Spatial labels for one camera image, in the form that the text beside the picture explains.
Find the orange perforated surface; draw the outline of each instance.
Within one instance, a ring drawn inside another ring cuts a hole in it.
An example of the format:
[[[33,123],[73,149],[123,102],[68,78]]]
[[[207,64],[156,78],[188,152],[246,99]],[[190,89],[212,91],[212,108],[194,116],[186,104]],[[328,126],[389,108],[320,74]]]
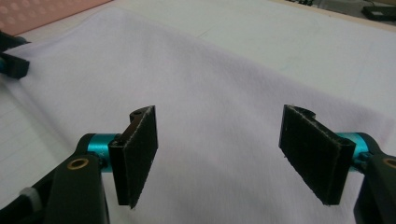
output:
[[[0,30],[18,35],[111,0],[0,0]]]

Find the black clamp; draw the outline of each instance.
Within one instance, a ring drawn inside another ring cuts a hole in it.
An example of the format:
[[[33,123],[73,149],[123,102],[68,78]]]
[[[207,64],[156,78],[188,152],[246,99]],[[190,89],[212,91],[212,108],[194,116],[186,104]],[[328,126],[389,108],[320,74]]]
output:
[[[26,76],[29,69],[29,62],[3,52],[27,43],[28,42],[20,36],[8,35],[0,31],[0,73],[16,79]]]

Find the white fabric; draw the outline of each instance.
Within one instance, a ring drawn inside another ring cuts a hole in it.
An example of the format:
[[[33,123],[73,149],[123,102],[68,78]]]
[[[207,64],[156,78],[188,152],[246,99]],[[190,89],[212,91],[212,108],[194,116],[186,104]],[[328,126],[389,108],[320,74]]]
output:
[[[283,105],[379,144],[392,127],[374,111],[117,8],[8,53],[31,66],[7,85],[70,153],[83,134],[120,133],[130,112],[156,105],[160,147],[148,182],[135,210],[110,209],[113,220],[351,223],[362,176],[348,176],[339,206],[322,205],[277,146]],[[105,182],[108,202],[117,203],[111,178]]]

